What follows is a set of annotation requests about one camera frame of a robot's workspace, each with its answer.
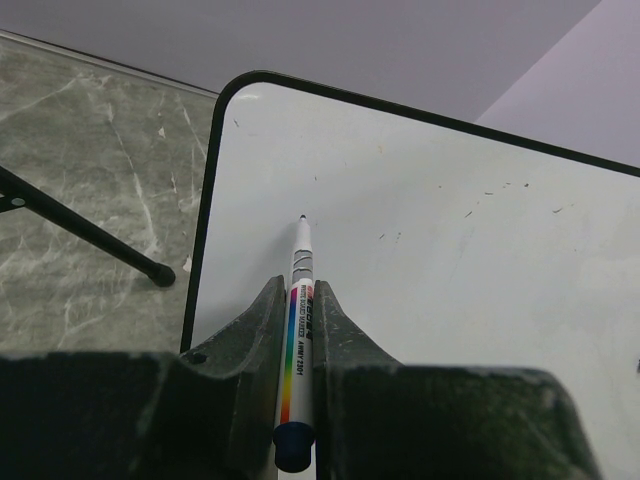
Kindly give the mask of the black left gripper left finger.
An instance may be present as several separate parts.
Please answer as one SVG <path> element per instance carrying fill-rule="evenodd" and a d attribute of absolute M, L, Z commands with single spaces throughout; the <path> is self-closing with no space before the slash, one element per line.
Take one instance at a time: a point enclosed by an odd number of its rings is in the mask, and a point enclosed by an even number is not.
<path fill-rule="evenodd" d="M 5 479 L 274 479 L 285 310 L 271 278 L 182 353 L 5 352 Z"/>

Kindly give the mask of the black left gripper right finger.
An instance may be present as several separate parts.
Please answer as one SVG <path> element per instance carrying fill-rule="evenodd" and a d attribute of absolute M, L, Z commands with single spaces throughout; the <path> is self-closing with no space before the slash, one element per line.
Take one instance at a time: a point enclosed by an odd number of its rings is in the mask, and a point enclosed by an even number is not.
<path fill-rule="evenodd" d="M 595 457 L 550 373 L 408 366 L 315 286 L 314 416 L 320 479 L 591 479 Z"/>

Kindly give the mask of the white whiteboard black frame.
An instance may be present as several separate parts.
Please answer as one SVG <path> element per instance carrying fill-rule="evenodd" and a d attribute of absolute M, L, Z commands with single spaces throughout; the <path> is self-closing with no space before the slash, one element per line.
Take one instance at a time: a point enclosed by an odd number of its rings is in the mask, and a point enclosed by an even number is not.
<path fill-rule="evenodd" d="M 300 216 L 315 276 L 405 361 L 637 372 L 635 167 L 243 74 L 214 107 L 183 346 L 285 270 Z"/>

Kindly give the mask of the white whiteboard marker pen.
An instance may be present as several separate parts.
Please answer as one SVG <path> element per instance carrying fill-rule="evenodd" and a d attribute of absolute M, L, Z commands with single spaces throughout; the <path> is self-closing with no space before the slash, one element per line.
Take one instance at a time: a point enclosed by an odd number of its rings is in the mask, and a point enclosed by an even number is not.
<path fill-rule="evenodd" d="M 274 420 L 275 465 L 299 473 L 311 464 L 313 426 L 314 275 L 311 229 L 302 215 L 296 224 L 286 291 L 284 337 Z"/>

